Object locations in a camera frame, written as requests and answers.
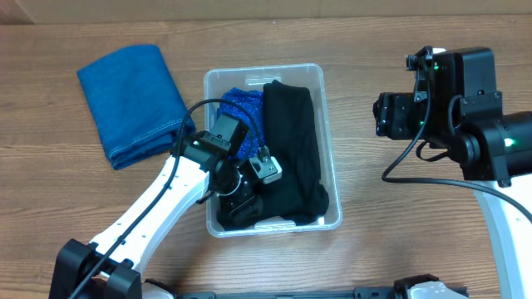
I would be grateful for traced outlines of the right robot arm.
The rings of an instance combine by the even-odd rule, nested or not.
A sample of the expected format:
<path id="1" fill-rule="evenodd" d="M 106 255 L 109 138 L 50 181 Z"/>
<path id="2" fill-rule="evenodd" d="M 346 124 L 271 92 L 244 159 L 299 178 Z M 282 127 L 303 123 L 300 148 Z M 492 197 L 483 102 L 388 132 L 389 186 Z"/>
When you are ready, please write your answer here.
<path id="1" fill-rule="evenodd" d="M 531 295 L 531 114 L 505 114 L 487 47 L 423 47 L 406 56 L 410 93 L 382 93 L 372 112 L 376 132 L 406 140 L 407 151 L 437 150 L 456 162 L 485 218 L 504 298 Z"/>

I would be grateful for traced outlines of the blue denim jeans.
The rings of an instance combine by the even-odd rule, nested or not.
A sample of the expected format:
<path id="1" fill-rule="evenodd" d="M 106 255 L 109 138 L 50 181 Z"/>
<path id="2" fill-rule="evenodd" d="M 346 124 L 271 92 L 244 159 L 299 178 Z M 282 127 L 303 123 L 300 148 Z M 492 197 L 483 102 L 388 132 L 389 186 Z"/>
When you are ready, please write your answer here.
<path id="1" fill-rule="evenodd" d="M 196 131 L 156 45 L 121 48 L 77 76 L 113 169 L 169 150 L 180 128 Z"/>

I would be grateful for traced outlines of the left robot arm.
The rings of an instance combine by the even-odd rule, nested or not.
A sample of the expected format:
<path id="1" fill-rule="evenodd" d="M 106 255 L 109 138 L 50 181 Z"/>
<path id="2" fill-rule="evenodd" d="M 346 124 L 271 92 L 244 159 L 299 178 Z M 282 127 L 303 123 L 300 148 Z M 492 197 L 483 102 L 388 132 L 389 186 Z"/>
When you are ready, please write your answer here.
<path id="1" fill-rule="evenodd" d="M 208 192 L 229 201 L 230 215 L 259 200 L 254 188 L 282 175 L 266 146 L 234 162 L 249 129 L 221 115 L 208 131 L 180 136 L 153 184 L 109 228 L 88 244 L 69 240 L 57 255 L 51 298 L 172 298 L 142 274 L 180 217 Z"/>

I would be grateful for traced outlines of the black cloth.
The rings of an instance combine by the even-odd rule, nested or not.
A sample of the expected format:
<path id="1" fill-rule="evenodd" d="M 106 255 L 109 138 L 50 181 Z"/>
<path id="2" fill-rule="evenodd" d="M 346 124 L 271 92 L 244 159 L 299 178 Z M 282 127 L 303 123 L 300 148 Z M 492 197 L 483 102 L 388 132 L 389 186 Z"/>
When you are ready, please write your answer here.
<path id="1" fill-rule="evenodd" d="M 260 195 L 249 199 L 220 197 L 217 220 L 226 231 L 245 229 L 264 220 L 264 201 Z"/>
<path id="2" fill-rule="evenodd" d="M 278 162 L 282 177 L 261 189 L 263 218 L 281 217 L 301 226 L 324 216 L 329 195 L 320 183 L 319 160 L 279 157 Z"/>
<path id="3" fill-rule="evenodd" d="M 272 81 L 264 85 L 264 136 L 270 153 L 287 173 L 321 179 L 310 90 Z"/>

